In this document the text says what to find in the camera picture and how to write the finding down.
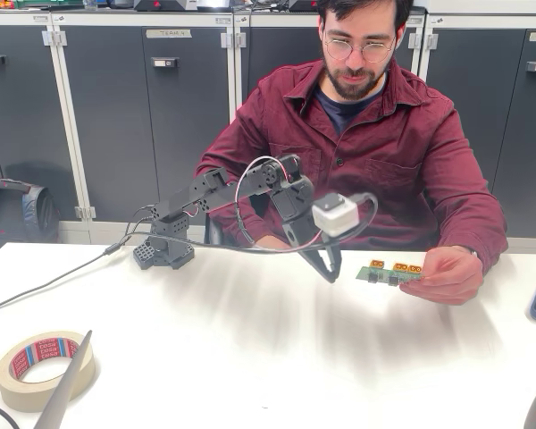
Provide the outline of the person's left hand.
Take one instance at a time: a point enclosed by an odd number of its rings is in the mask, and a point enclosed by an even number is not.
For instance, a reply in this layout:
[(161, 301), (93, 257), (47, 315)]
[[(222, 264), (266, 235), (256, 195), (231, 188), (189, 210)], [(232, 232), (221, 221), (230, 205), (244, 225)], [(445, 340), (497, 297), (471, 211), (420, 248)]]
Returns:
[(462, 305), (474, 298), (483, 283), (482, 261), (462, 246), (430, 249), (419, 280), (402, 283), (408, 295), (446, 305)]

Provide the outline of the person's right hand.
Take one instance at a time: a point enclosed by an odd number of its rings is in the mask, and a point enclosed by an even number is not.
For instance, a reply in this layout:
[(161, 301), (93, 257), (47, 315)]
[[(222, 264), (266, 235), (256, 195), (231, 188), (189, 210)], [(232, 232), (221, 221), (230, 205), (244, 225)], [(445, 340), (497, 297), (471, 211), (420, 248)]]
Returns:
[(260, 249), (273, 249), (273, 250), (285, 250), (290, 249), (290, 245), (284, 241), (272, 236), (267, 235), (255, 242), (255, 247)]

